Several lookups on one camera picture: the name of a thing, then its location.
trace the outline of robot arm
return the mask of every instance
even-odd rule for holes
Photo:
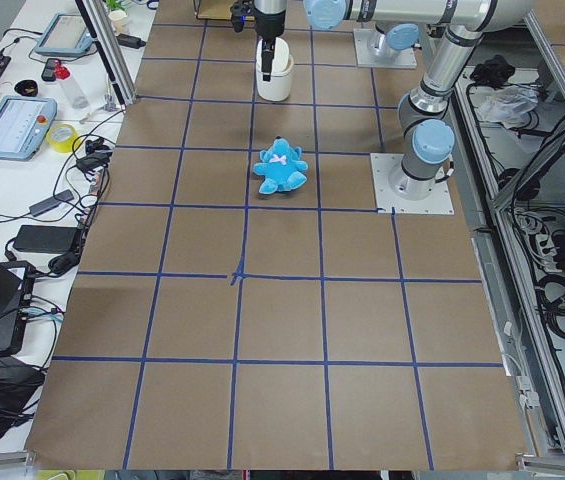
[[[284,33],[287,0],[239,0],[231,7],[231,22],[236,32],[242,31],[244,17],[253,15],[255,31],[262,37],[262,74],[271,80],[275,39]]]
[[[518,22],[536,0],[304,0],[309,23],[330,30],[342,20],[390,20],[449,24],[436,56],[409,103],[426,115],[442,115],[462,69],[485,31]]]
[[[535,1],[304,0],[309,22],[323,30],[336,27],[342,20],[448,24],[420,85],[398,106],[406,152],[389,175],[389,184],[398,195],[421,200],[431,192],[436,173],[455,142],[452,130],[440,119],[471,53],[483,32],[514,25]]]

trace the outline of yellow tape roll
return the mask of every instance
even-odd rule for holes
[[[60,153],[70,153],[76,138],[78,138],[78,132],[67,123],[54,125],[46,133],[46,141],[53,147],[53,150]],[[78,148],[80,143],[75,142],[75,148]]]

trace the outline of red bottle cap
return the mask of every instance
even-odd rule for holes
[[[55,78],[58,80],[65,80],[71,76],[71,72],[59,60],[55,61]]]

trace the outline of blue tape grid line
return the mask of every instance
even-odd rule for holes
[[[315,177],[317,184],[318,196],[318,243],[320,255],[320,304],[322,309],[322,351],[324,356],[324,403],[326,414],[326,440],[327,454],[329,459],[329,470],[335,469],[335,459],[333,455],[333,429],[331,426],[331,384],[329,379],[329,345],[327,335],[327,317],[326,317],[326,287],[324,281],[324,231],[322,228],[322,189],[320,182],[320,145],[318,140],[318,111],[317,111],[317,89],[315,85],[315,44],[314,32],[311,28],[310,45],[311,45],[311,89],[313,92],[313,131],[315,138]]]
[[[242,152],[246,151],[244,148],[214,148],[214,147],[156,147],[152,145],[116,145],[115,148],[128,148],[128,149],[136,149],[136,150],[211,150],[211,151],[220,151],[220,152]],[[312,152],[310,150],[305,150],[304,153],[307,154],[315,154],[316,152]],[[323,150],[320,152],[322,155],[349,155],[354,157],[364,157],[368,156],[369,152],[341,152],[338,150],[327,151]]]
[[[422,420],[422,433],[424,436],[424,445],[426,447],[426,456],[429,462],[429,469],[434,470],[435,463],[433,461],[433,452],[431,451],[431,440],[429,438],[429,428],[426,423],[426,412],[424,409],[424,399],[422,397],[422,384],[420,382],[420,373],[418,371],[417,355],[415,352],[415,342],[413,340],[413,327],[411,325],[411,316],[409,314],[409,301],[406,293],[406,282],[404,282],[404,268],[402,266],[402,255],[400,253],[400,238],[398,235],[398,226],[395,219],[395,210],[391,213],[391,226],[393,227],[393,239],[395,242],[395,253],[398,259],[398,272],[400,274],[400,287],[402,289],[402,301],[404,303],[404,316],[406,317],[406,327],[409,335],[409,346],[411,348],[411,360],[413,361],[413,375],[415,377],[415,388],[418,396],[418,405],[420,408],[420,417]]]
[[[249,149],[247,154],[247,168],[246,168],[246,187],[244,192],[244,224],[242,229],[242,246],[240,251],[240,260],[233,273],[231,285],[239,281],[238,286],[238,305],[235,318],[235,341],[233,345],[233,367],[231,370],[231,404],[229,407],[229,439],[226,452],[226,469],[232,470],[233,468],[233,442],[235,439],[235,408],[236,408],[236,395],[238,383],[238,355],[240,349],[240,327],[242,317],[242,295],[244,291],[244,263],[246,261],[246,246],[248,241],[249,231],[249,196],[250,196],[250,174],[251,174],[251,149],[253,148],[253,135],[254,135],[254,119],[255,119],[255,90],[256,90],[256,77],[253,72],[253,82],[251,83],[251,119],[249,124]]]
[[[156,24],[157,26],[177,26],[177,24]],[[191,110],[192,105],[194,102],[207,102],[207,103],[249,103],[249,102],[241,102],[241,101],[216,101],[216,100],[194,100],[194,93],[197,78],[199,75],[199,69],[201,62],[203,61],[215,61],[215,60],[206,60],[202,59],[202,49],[204,45],[204,39],[207,32],[207,25],[208,22],[205,21],[203,25],[203,35],[200,44],[200,49],[198,53],[197,59],[189,59],[197,61],[196,64],[196,71],[194,82],[191,91],[191,97],[189,99],[179,99],[179,98],[171,98],[171,97],[159,97],[159,96],[144,96],[144,98],[154,98],[157,100],[166,100],[166,101],[187,101],[189,102],[189,110],[187,113],[187,120],[183,135],[183,145],[185,144],[186,135],[188,132],[190,118],[191,118]],[[399,247],[399,239],[397,234],[397,226],[395,222],[395,214],[393,213],[391,216],[391,222],[394,230],[395,242],[396,242],[396,253],[398,257],[398,267],[399,267],[399,275],[400,278],[392,279],[378,279],[378,278],[336,278],[336,277],[326,277],[324,275],[324,248],[323,248],[323,231],[322,231],[322,212],[323,211],[354,211],[354,212],[364,212],[364,213],[376,213],[375,210],[358,210],[358,209],[327,209],[322,208],[321,206],[321,190],[320,190],[320,160],[319,160],[319,148],[318,148],[318,140],[317,140],[317,108],[318,105],[316,104],[316,85],[315,85],[315,67],[316,64],[313,62],[314,60],[314,33],[311,29],[310,31],[310,38],[311,38],[311,57],[312,63],[310,64],[313,72],[313,79],[312,79],[312,89],[313,89],[313,103],[312,104],[290,104],[290,105],[310,105],[313,107],[313,120],[314,120],[314,130],[316,132],[315,135],[315,152],[306,152],[306,153],[315,153],[316,155],[316,177],[317,177],[317,195],[318,195],[318,208],[294,208],[294,207],[258,207],[258,206],[250,206],[249,203],[249,181],[248,176],[251,168],[251,152],[252,152],[252,145],[253,145],[253,117],[254,117],[254,110],[256,104],[267,104],[267,102],[260,102],[256,101],[255,97],[255,89],[252,95],[252,101],[250,104],[252,105],[251,110],[251,132],[250,132],[250,145],[248,150],[244,149],[220,149],[217,150],[227,151],[227,150],[236,150],[236,151],[245,151],[249,154],[248,164],[249,168],[247,170],[247,182],[246,182],[246,196],[245,196],[245,206],[220,206],[220,205],[179,205],[175,203],[175,195],[177,191],[178,181],[180,177],[180,169],[182,166],[182,156],[186,150],[215,150],[215,149],[208,149],[208,148],[184,148],[182,147],[156,147],[156,146],[143,146],[143,145],[125,145],[120,146],[120,148],[141,148],[141,149],[172,149],[172,150],[179,150],[180,151],[180,162],[178,165],[178,170],[176,173],[176,178],[174,181],[174,187],[171,197],[170,204],[133,204],[133,203],[120,203],[120,202],[104,202],[106,205],[120,205],[120,206],[148,206],[148,207],[163,207],[169,208],[169,216],[165,230],[165,236],[163,241],[163,247],[160,257],[159,263],[159,270],[157,273],[145,273],[145,272],[80,272],[80,275],[127,275],[127,276],[155,276],[156,277],[156,285],[154,289],[154,295],[152,299],[152,305],[150,310],[150,317],[149,323],[147,325],[147,331],[145,335],[145,341],[142,351],[141,357],[79,357],[79,356],[54,356],[53,359],[56,361],[83,361],[83,362],[133,362],[133,363],[140,363],[140,372],[138,375],[138,382],[136,386],[135,398],[134,398],[134,405],[132,409],[132,416],[129,425],[129,432],[127,437],[127,444],[125,449],[125,456],[123,461],[123,468],[128,467],[129,457],[131,452],[132,440],[133,440],[133,432],[135,427],[135,420],[137,416],[137,411],[139,407],[140,401],[140,394],[142,389],[142,382],[144,377],[144,369],[147,363],[181,363],[181,364],[228,364],[232,365],[232,378],[231,378],[231,404],[230,404],[230,421],[229,421],[229,444],[227,449],[227,469],[232,468],[232,457],[233,457],[233,440],[234,440],[234,423],[235,423],[235,408],[236,408],[236,388],[237,388],[237,367],[240,364],[244,365],[316,365],[316,366],[323,366],[324,367],[324,381],[325,381],[325,400],[326,400],[326,423],[327,423],[327,445],[328,445],[328,459],[329,459],[329,468],[334,469],[334,454],[333,454],[333,438],[332,438],[332,430],[331,430],[331,409],[330,409],[330,390],[329,390],[329,366],[338,365],[338,366],[384,366],[384,367],[407,367],[412,368],[415,375],[415,382],[418,394],[418,403],[420,408],[420,415],[422,419],[422,428],[423,434],[425,438],[425,445],[427,451],[427,458],[429,462],[429,468],[434,468],[434,461],[433,455],[431,451],[430,439],[428,434],[428,428],[426,423],[426,415],[425,415],[425,408],[424,408],[424,401],[422,398],[422,390],[420,385],[420,378],[419,378],[419,368],[484,368],[484,367],[495,367],[501,368],[503,365],[502,363],[461,363],[461,362],[418,362],[415,353],[415,346],[413,342],[413,335],[411,329],[411,322],[409,317],[409,310],[408,310],[408,299],[406,295],[406,284],[409,282],[414,283],[481,283],[480,280],[473,280],[473,279],[406,279],[404,278],[404,273],[402,269],[402,261],[400,256],[400,247]],[[146,60],[184,60],[180,58],[168,58],[168,59],[158,59],[158,58],[145,58]],[[253,61],[249,62],[242,62],[242,61],[233,61],[236,63],[254,63]],[[333,65],[338,67],[346,67],[349,65]],[[334,108],[373,108],[376,111],[377,121],[378,121],[378,133],[379,133],[379,140],[380,144],[383,145],[383,137],[382,137],[382,130],[381,130],[381,115],[380,112],[383,109],[386,110],[395,110],[396,107],[381,107],[378,104],[378,97],[377,97],[377,88],[375,77],[373,72],[371,72],[371,80],[372,80],[372,87],[374,92],[375,98],[375,105],[374,106],[351,106],[351,105],[320,105],[320,107],[334,107]],[[352,152],[322,152],[322,154],[338,154],[338,155],[360,155],[366,154],[366,152],[360,153],[352,153]],[[238,285],[238,302],[237,302],[237,311],[236,311],[236,329],[235,329],[235,339],[234,339],[234,352],[233,358],[231,359],[210,359],[210,358],[154,358],[148,356],[148,347],[149,341],[151,336],[151,329],[153,324],[153,319],[155,315],[156,305],[157,305],[157,297],[159,293],[160,287],[160,280],[162,277],[183,277],[183,278],[218,278],[218,279],[226,279],[228,278],[227,275],[215,275],[215,274],[191,274],[191,273],[166,273],[163,272],[164,260],[166,256],[166,250],[168,246],[168,239],[169,239],[169,232],[171,223],[173,221],[173,216],[175,215],[174,210],[176,208],[236,208],[236,209],[243,209],[245,218],[244,218],[244,234],[243,234],[243,245],[242,245],[242,252],[241,252],[241,259],[236,268],[236,272],[233,275],[233,281],[239,281]],[[246,257],[246,245],[247,245],[247,233],[248,233],[248,214],[249,210],[251,209],[271,209],[271,210],[309,210],[309,211],[316,211],[318,214],[318,237],[319,237],[319,254],[320,254],[320,276],[319,277],[285,277],[285,276],[272,276],[272,275],[255,275],[255,274],[247,274],[244,271],[245,267],[245,257]],[[322,333],[323,333],[323,360],[266,360],[266,359],[238,359],[238,350],[239,350],[239,337],[240,337],[240,317],[241,317],[241,307],[242,307],[242,290],[243,290],[243,280],[245,278],[270,278],[270,279],[278,279],[278,280],[316,280],[320,281],[321,284],[321,303],[322,303]],[[407,321],[407,328],[409,333],[409,342],[412,354],[412,361],[411,362],[381,362],[381,361],[346,361],[346,360],[330,360],[328,356],[328,341],[327,341],[327,316],[326,316],[326,295],[325,295],[325,283],[327,281],[356,281],[356,282],[399,282],[402,287],[403,293],[403,302],[405,308],[405,315]]]
[[[194,363],[219,365],[308,365],[338,367],[405,367],[405,368],[503,368],[500,362],[399,362],[380,360],[267,360],[261,358],[184,358],[184,357],[104,357],[54,355],[59,362],[129,362],[129,363]]]
[[[378,213],[375,208],[330,208],[330,207],[287,207],[283,205],[213,205],[195,203],[141,203],[141,202],[100,202],[100,205],[112,207],[170,207],[177,208],[208,208],[222,210],[286,210],[286,211],[305,211],[305,212],[351,212],[351,213]]]
[[[212,104],[233,104],[233,105],[271,105],[270,102],[264,101],[253,101],[248,102],[246,100],[218,100],[218,99],[211,99],[211,98],[196,98],[188,100],[186,98],[181,97],[167,97],[162,95],[138,95],[138,98],[146,98],[149,100],[164,100],[166,102],[193,102],[193,103],[212,103]],[[377,105],[351,105],[347,103],[301,103],[301,102],[285,102],[286,106],[289,107],[320,107],[320,108],[346,108],[352,110],[391,110],[396,111],[396,106],[387,106],[387,107],[380,107]]]
[[[195,68],[195,75],[193,78],[193,85],[191,87],[191,97],[190,100],[191,102],[189,103],[189,108],[187,111],[187,117],[186,117],[186,124],[184,126],[184,132],[182,134],[182,145],[185,144],[186,142],[186,136],[189,130],[189,125],[190,125],[190,120],[191,120],[191,111],[193,110],[193,96],[195,94],[195,87],[197,84],[197,79],[198,79],[198,75],[200,72],[200,62],[199,59],[202,56],[202,48],[204,47],[204,39],[206,37],[206,32],[207,32],[207,22],[204,22],[204,29],[202,30],[202,39],[200,41],[200,47],[198,50],[198,63],[196,65]],[[125,448],[125,452],[124,452],[124,460],[122,462],[122,469],[126,470],[128,469],[128,465],[129,465],[129,458],[131,455],[131,446],[133,444],[133,432],[135,430],[135,421],[137,418],[137,413],[138,413],[138,408],[139,408],[139,403],[140,403],[140,394],[142,391],[142,382],[144,379],[144,368],[146,366],[146,358],[148,357],[148,349],[149,349],[149,342],[151,339],[151,330],[153,328],[153,320],[155,318],[155,310],[156,310],[156,306],[157,306],[157,299],[158,299],[158,294],[160,291],[160,282],[162,279],[162,270],[164,268],[164,260],[166,258],[166,251],[168,248],[168,243],[169,243],[169,233],[171,231],[171,222],[173,221],[173,213],[174,213],[174,204],[175,204],[175,195],[177,193],[177,189],[178,189],[178,181],[180,179],[180,171],[182,168],[182,157],[184,155],[184,149],[180,150],[180,158],[179,158],[179,162],[178,162],[178,168],[175,174],[175,180],[173,182],[173,191],[171,193],[171,205],[169,206],[169,215],[168,215],[168,220],[166,223],[166,227],[165,227],[165,232],[164,232],[164,240],[162,242],[162,251],[160,253],[160,263],[159,263],[159,267],[158,267],[158,272],[156,275],[156,280],[155,280],[155,289],[153,291],[153,299],[151,302],[151,310],[149,313],[149,322],[147,325],[147,329],[146,329],[146,335],[144,338],[144,347],[142,349],[142,358],[140,361],[140,372],[138,374],[138,381],[137,381],[137,385],[136,385],[136,389],[135,389],[135,397],[133,400],[133,409],[131,412],[131,421],[129,424],[129,432],[128,432],[128,436],[127,436],[127,441],[126,441],[126,448]]]
[[[261,275],[246,273],[242,271],[242,265],[238,265],[232,277],[238,278],[260,278],[263,280],[313,280],[325,282],[361,282],[361,283],[450,283],[450,284],[481,284],[481,280],[471,278],[365,278],[365,277],[330,277],[325,276],[293,276],[293,275]],[[177,273],[177,272],[101,272],[101,271],[80,271],[78,275],[116,275],[120,277],[175,277],[175,278],[228,278],[229,275],[214,273]]]

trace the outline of plastic bottle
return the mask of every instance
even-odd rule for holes
[[[75,77],[71,75],[69,69],[62,65],[58,60],[55,62],[55,78],[62,87],[66,98],[73,108],[85,108],[89,101],[84,95]]]

